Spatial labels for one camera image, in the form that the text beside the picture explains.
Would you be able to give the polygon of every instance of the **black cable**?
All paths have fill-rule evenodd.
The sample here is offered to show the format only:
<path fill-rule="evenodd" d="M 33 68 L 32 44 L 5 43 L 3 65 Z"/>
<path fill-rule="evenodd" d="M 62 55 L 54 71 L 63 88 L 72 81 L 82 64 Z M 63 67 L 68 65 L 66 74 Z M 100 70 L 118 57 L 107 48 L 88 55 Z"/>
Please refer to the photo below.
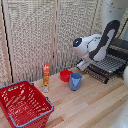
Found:
<path fill-rule="evenodd" d="M 119 36 L 118 36 L 117 38 L 115 38 L 115 39 L 113 40 L 113 42 L 115 42 L 117 39 L 119 39 L 119 37 L 120 37 L 120 35 L 122 34 L 122 32 L 123 32 L 123 30 L 124 30 L 124 27 L 126 26 L 127 22 L 128 22 L 128 18 L 126 19 L 126 21 L 125 21 L 125 23 L 124 23 L 124 26 L 123 26 L 123 28 L 122 28 L 122 30 L 121 30 Z"/>

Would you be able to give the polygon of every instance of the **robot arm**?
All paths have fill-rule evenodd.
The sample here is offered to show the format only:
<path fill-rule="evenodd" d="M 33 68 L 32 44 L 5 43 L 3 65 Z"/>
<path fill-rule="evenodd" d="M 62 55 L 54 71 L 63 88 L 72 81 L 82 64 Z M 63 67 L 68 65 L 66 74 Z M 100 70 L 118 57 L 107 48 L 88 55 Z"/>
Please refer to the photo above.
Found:
<path fill-rule="evenodd" d="M 83 61 L 77 67 L 83 71 L 92 61 L 101 61 L 120 27 L 120 21 L 127 9 L 128 0 L 104 0 L 102 5 L 102 36 L 94 34 L 78 38 L 73 42 L 73 49 Z"/>

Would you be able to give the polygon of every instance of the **blue cup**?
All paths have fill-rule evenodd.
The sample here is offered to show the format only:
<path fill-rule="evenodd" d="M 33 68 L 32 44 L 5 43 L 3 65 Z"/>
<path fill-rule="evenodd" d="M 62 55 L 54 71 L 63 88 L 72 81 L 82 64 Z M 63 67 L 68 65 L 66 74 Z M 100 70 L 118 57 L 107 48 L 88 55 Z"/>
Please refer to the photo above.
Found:
<path fill-rule="evenodd" d="M 80 88 L 82 75 L 79 73 L 71 73 L 69 80 L 69 88 L 73 91 L 76 91 Z"/>

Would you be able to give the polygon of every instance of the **small container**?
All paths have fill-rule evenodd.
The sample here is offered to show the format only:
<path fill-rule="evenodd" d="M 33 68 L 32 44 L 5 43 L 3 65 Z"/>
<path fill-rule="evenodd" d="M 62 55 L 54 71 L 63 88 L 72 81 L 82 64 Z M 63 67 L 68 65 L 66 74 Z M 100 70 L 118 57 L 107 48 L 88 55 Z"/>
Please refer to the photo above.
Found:
<path fill-rule="evenodd" d="M 1 87 L 0 106 L 12 128 L 44 128 L 54 111 L 49 100 L 28 81 Z"/>
<path fill-rule="evenodd" d="M 70 74 L 73 73 L 72 71 L 69 70 L 63 70 L 60 72 L 60 79 L 64 82 L 69 82 L 70 80 Z"/>
<path fill-rule="evenodd" d="M 80 88 L 82 75 L 79 73 L 71 73 L 69 88 L 73 91 L 76 91 Z"/>

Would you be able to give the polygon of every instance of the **red shopping basket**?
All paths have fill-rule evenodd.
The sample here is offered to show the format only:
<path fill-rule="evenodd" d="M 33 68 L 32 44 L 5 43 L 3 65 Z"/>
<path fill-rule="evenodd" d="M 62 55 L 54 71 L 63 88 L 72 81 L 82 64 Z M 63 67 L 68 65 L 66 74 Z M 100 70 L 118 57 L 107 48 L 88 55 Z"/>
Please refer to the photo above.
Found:
<path fill-rule="evenodd" d="M 12 128 L 44 128 L 54 111 L 49 100 L 28 81 L 1 87 L 0 106 Z"/>

